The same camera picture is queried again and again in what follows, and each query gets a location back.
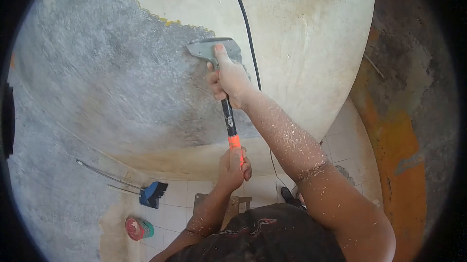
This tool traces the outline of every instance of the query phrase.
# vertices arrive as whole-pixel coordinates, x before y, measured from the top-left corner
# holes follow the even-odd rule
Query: wooden stool
[[[197,206],[199,206],[204,199],[206,198],[207,194],[197,193],[195,195],[195,204],[193,207],[193,213]],[[240,205],[245,203],[245,211],[250,209],[250,201],[251,197],[238,197],[238,196],[231,196],[229,205],[227,206],[227,211],[225,212],[224,221],[222,222],[222,229],[224,229],[227,224],[230,222],[234,216],[238,215],[240,212]]]

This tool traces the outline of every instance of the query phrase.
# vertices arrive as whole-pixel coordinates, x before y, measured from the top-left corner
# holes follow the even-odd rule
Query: red basket
[[[143,238],[144,229],[134,218],[128,218],[125,222],[125,230],[133,241],[139,241]]]

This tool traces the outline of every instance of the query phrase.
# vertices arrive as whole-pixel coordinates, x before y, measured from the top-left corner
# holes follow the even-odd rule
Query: green basket
[[[143,239],[154,236],[154,227],[150,222],[145,221],[143,219],[138,219],[138,223],[144,230]]]

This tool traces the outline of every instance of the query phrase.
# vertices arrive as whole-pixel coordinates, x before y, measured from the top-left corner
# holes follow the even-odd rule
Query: scraper handle
[[[242,148],[240,145],[240,137],[237,134],[237,128],[235,127],[234,112],[230,105],[229,96],[221,101],[222,112],[224,113],[225,125],[227,126],[227,134],[229,140],[229,148]],[[243,165],[243,156],[240,155],[240,166]]]

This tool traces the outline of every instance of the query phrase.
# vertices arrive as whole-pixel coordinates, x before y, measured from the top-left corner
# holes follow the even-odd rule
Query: right hand
[[[216,100],[224,100],[229,95],[230,104],[233,108],[241,109],[242,97],[248,91],[254,89],[248,79],[245,70],[240,63],[230,60],[224,45],[216,44],[214,54],[219,62],[219,72],[213,70],[213,64],[208,62],[208,74],[206,76],[209,90],[213,92]]]

